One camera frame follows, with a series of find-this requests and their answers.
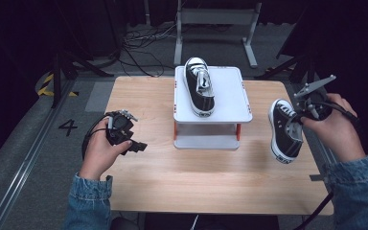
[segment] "black sneaker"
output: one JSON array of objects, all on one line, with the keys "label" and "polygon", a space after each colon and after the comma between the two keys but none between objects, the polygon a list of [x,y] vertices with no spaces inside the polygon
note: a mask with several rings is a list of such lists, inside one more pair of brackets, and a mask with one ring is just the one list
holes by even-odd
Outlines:
[{"label": "black sneaker", "polygon": [[184,82],[195,115],[209,117],[214,111],[214,92],[208,66],[199,57],[191,57],[184,66]]},{"label": "black sneaker", "polygon": [[283,99],[276,100],[268,111],[271,123],[271,152],[284,163],[291,163],[297,157],[303,144],[303,127],[293,119],[297,113],[291,104]]}]

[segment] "person's right hand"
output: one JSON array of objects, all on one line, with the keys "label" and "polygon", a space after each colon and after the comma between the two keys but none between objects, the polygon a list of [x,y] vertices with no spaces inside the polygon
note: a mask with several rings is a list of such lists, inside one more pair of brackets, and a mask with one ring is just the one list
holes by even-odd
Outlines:
[{"label": "person's right hand", "polygon": [[[331,102],[341,105],[345,110],[357,116],[351,105],[339,94],[327,94],[327,96]],[[301,122],[305,127],[313,130],[322,143],[338,156],[340,161],[358,160],[366,156],[357,131],[339,111],[333,109],[331,115],[323,121],[302,117]]]},{"label": "person's right hand", "polygon": [[111,146],[106,139],[108,119],[101,120],[94,128],[85,152],[79,176],[90,180],[100,180],[101,175],[109,169],[119,154],[129,149],[132,142]]}]

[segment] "table surface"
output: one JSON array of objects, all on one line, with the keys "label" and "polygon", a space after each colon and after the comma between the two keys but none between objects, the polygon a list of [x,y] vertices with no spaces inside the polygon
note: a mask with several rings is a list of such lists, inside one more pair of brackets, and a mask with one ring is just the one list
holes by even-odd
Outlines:
[{"label": "table surface", "polygon": [[[244,80],[253,120],[241,126],[237,150],[176,149],[173,145],[174,78],[119,77],[106,111],[127,109],[133,140],[145,151],[119,156],[103,176],[113,175],[111,209],[138,212],[309,215],[327,195],[305,142],[284,165],[272,156],[267,112],[289,99],[281,82]],[[320,215],[331,215],[328,203]]]}]

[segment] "denim sleeve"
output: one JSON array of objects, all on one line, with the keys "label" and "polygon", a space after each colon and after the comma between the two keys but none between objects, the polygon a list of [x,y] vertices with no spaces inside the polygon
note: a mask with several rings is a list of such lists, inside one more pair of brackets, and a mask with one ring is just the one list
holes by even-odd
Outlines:
[{"label": "denim sleeve", "polygon": [[368,229],[368,156],[328,168],[335,229]]},{"label": "denim sleeve", "polygon": [[109,229],[112,176],[106,181],[74,176],[63,229]]}]

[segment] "yellow tape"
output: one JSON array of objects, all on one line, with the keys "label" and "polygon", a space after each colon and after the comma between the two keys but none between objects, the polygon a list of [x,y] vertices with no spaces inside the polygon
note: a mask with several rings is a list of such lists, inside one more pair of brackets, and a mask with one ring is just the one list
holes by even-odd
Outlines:
[{"label": "yellow tape", "polygon": [[[55,93],[52,91],[47,90],[47,86],[49,86],[50,81],[53,79],[54,74],[50,73],[49,76],[44,80],[43,84],[41,85],[40,89],[38,90],[38,96],[45,95],[45,96],[55,96]],[[68,96],[70,97],[77,97],[80,95],[80,92],[70,92]]]}]

